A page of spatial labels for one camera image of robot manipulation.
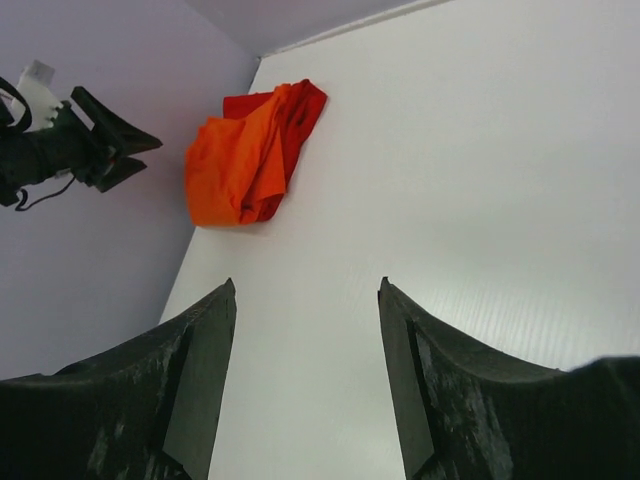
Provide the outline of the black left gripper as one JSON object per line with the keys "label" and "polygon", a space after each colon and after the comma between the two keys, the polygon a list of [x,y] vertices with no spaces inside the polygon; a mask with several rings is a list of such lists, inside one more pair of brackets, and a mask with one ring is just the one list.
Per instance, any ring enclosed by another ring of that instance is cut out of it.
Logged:
{"label": "black left gripper", "polygon": [[76,86],[71,99],[94,123],[88,128],[69,107],[61,109],[51,128],[1,134],[1,205],[24,208],[26,188],[61,172],[105,193],[147,168],[131,157],[163,143],[129,124]]}

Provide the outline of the orange t shirt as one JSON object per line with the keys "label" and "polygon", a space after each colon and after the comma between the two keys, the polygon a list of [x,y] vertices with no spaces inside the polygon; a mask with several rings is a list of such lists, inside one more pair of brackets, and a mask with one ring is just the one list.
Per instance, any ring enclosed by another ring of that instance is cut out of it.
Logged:
{"label": "orange t shirt", "polygon": [[207,119],[186,153],[194,225],[236,227],[273,218],[327,102],[308,79],[225,98],[223,114]]}

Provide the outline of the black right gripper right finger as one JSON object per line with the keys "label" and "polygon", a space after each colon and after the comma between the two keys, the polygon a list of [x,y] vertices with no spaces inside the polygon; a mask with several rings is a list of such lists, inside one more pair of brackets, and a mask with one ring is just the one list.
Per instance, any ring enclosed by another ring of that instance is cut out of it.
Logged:
{"label": "black right gripper right finger", "polygon": [[409,479],[635,479],[639,361],[564,372],[500,352],[383,280],[380,327]]}

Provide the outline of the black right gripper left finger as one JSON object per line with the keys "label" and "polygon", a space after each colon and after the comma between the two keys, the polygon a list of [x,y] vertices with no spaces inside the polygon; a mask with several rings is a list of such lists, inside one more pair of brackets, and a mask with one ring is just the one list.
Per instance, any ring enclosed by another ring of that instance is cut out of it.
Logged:
{"label": "black right gripper left finger", "polygon": [[226,281],[103,353],[2,381],[2,478],[208,478],[236,312]]}

